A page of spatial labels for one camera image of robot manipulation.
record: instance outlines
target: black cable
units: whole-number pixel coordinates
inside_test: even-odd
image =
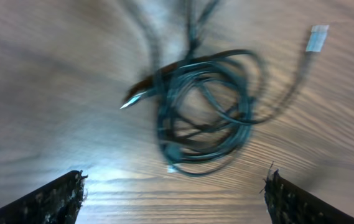
[[[157,38],[152,27],[148,25],[146,18],[142,17],[139,13],[136,5],[131,1],[123,1],[133,18],[142,27],[149,41],[152,70],[154,71],[153,88],[159,97],[157,138],[161,153],[170,166],[180,173],[192,177],[214,173],[230,164],[236,158],[236,153],[248,141],[252,125],[274,119],[286,109],[308,73],[313,54],[312,51],[305,53],[299,69],[294,76],[292,85],[286,90],[276,105],[272,107],[271,113],[254,116],[253,110],[257,107],[256,104],[263,95],[266,80],[269,76],[266,64],[258,54],[250,50],[229,50],[212,55],[211,57],[195,58],[195,51],[202,42],[199,36],[202,34],[206,22],[219,2],[219,0],[210,1],[205,6],[202,14],[196,19],[195,1],[186,1],[187,44],[189,48],[183,60],[177,62],[175,69],[167,73],[162,73],[159,66],[161,55],[157,44],[159,38]],[[251,58],[258,67],[259,83],[252,95],[248,91],[250,78],[248,71],[245,70],[243,64],[231,58],[237,55]],[[211,91],[206,87],[207,83],[219,83],[236,91],[238,94],[236,104],[224,110],[216,101]],[[179,113],[179,108],[184,98],[193,88],[200,90],[206,100],[214,107],[220,119],[212,124],[198,125]],[[175,127],[178,121],[183,121],[191,125],[197,131],[185,136],[178,136]],[[218,139],[213,144],[192,139],[192,137],[199,134],[215,133],[222,130],[229,130],[228,135]],[[202,164],[222,159],[227,155],[231,155],[231,158],[218,167],[204,173],[187,172],[177,165],[184,163]]]

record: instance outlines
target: wire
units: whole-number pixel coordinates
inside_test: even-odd
[[[157,138],[161,153],[171,167],[182,174],[192,177],[212,174],[233,162],[238,151],[248,142],[253,125],[270,121],[287,108],[309,71],[313,55],[312,51],[307,51],[304,54],[291,86],[282,94],[282,97],[272,107],[271,112],[254,116],[253,110],[258,107],[257,104],[266,89],[266,81],[269,78],[266,63],[262,57],[251,50],[228,50],[204,59],[195,58],[195,52],[202,43],[200,36],[203,34],[205,24],[219,2],[219,0],[211,0],[197,19],[195,1],[185,1],[188,51],[185,57],[177,62],[175,69],[162,73],[160,69],[161,51],[157,44],[159,38],[153,28],[148,25],[146,18],[139,13],[137,6],[131,1],[122,1],[144,31],[149,42],[152,70],[154,71],[153,85],[156,95],[159,97]],[[251,58],[258,67],[259,82],[251,95],[248,91],[250,78],[248,71],[245,70],[245,66],[242,63],[232,58],[237,55]],[[227,110],[223,109],[207,88],[209,83],[217,83],[236,91],[238,95],[236,104]],[[198,125],[179,113],[185,97],[194,88],[200,90],[220,119],[212,124]],[[178,136],[176,128],[178,121],[189,124],[196,131],[184,136]],[[228,130],[228,134],[213,143],[192,139],[199,134],[217,133],[224,130]],[[203,164],[226,156],[230,156],[230,158],[224,163],[201,173],[188,172],[179,165]]]

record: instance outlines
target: wood surface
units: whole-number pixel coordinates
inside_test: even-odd
[[[180,59],[180,1],[137,1]],[[117,1],[0,0],[0,207],[70,170],[88,198],[77,223],[270,223],[268,168],[354,217],[354,1],[227,0],[201,54],[253,49],[269,95],[288,82],[314,24],[323,51],[293,105],[256,126],[238,160],[202,178],[169,174],[156,146],[155,100],[119,110],[149,71],[147,42]]]

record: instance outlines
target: cord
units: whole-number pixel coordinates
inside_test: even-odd
[[[185,2],[188,51],[185,57],[177,62],[175,69],[162,73],[160,69],[161,53],[157,44],[159,38],[153,28],[148,25],[146,18],[139,13],[137,6],[131,1],[122,1],[144,31],[150,46],[152,71],[154,71],[153,85],[156,95],[159,97],[157,138],[160,151],[168,165],[191,177],[212,174],[229,165],[236,159],[239,150],[248,142],[253,125],[274,119],[288,107],[308,74],[314,52],[317,52],[316,50],[320,51],[326,38],[327,27],[321,26],[321,28],[318,28],[320,30],[312,31],[313,33],[316,32],[317,36],[311,36],[309,47],[301,60],[290,87],[285,90],[282,97],[272,107],[270,113],[255,116],[253,115],[253,110],[258,107],[257,104],[266,89],[266,81],[269,78],[266,63],[262,57],[251,50],[228,50],[204,59],[195,58],[195,52],[202,43],[200,37],[203,34],[205,24],[219,2],[219,0],[211,0],[205,6],[198,19],[196,19],[195,15],[195,1]],[[248,91],[250,78],[248,71],[242,63],[232,59],[233,56],[237,55],[251,58],[258,67],[259,82],[251,95]],[[236,104],[225,110],[206,87],[209,83],[217,83],[236,91],[238,95]],[[212,124],[198,125],[179,113],[185,97],[193,88],[200,90],[220,119]],[[176,134],[177,128],[175,127],[178,121],[189,124],[196,131],[184,136],[178,136]],[[217,133],[223,130],[228,130],[226,137],[213,143],[192,139],[199,134]],[[228,155],[230,158],[224,163],[202,173],[188,172],[179,166],[179,164],[203,164],[222,159]]]

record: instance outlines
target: small white connector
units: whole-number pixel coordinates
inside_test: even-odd
[[[313,26],[306,51],[320,52],[320,50],[322,50],[322,47],[327,37],[327,30],[328,30],[328,25]]]

